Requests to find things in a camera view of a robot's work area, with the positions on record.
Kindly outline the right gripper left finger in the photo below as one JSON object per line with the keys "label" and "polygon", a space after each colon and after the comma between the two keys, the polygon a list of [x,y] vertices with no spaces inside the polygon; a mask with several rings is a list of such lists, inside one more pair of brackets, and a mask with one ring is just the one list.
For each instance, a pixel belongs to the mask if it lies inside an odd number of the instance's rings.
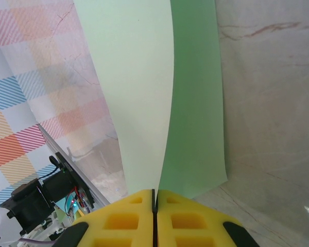
{"label": "right gripper left finger", "polygon": [[54,247],[153,247],[152,190],[141,190],[82,216]]}

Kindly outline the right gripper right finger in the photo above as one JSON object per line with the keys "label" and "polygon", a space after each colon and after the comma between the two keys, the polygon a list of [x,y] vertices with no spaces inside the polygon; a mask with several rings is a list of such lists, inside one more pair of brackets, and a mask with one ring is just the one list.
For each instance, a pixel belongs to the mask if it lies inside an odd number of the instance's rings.
{"label": "right gripper right finger", "polygon": [[156,208],[158,247],[259,247],[234,217],[169,190]]}

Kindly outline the aluminium mounting rail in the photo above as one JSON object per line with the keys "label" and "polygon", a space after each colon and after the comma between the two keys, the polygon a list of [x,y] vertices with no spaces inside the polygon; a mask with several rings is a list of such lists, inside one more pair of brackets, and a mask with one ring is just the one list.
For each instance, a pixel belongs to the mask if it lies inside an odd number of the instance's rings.
{"label": "aluminium mounting rail", "polygon": [[47,133],[47,131],[40,124],[37,124],[37,126],[42,132],[50,150],[55,154],[60,153],[60,156],[58,156],[57,159],[61,160],[60,157],[63,158],[63,160],[79,175],[79,177],[87,185],[90,190],[90,194],[94,199],[94,207],[101,208],[109,205],[110,202],[107,200],[107,198],[91,182],[91,180],[86,176],[86,174],[77,166],[73,159],[63,151],[63,149],[56,143],[56,141]]}

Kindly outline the light green cloth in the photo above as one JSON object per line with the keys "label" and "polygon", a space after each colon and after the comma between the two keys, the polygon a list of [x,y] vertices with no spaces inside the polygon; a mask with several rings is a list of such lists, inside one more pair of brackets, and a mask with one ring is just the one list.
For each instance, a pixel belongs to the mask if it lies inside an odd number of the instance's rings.
{"label": "light green cloth", "polygon": [[74,0],[129,193],[227,180],[215,0]]}

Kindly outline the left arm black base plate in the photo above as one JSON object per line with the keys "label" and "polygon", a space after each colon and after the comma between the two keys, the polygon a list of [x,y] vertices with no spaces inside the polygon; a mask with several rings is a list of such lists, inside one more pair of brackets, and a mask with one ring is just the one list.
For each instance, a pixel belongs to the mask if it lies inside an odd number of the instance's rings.
{"label": "left arm black base plate", "polygon": [[49,161],[58,169],[58,172],[51,174],[43,181],[51,200],[58,202],[72,191],[77,192],[80,198],[85,197],[88,206],[94,208],[95,201],[88,185],[63,155],[57,152],[55,156],[49,157]]}

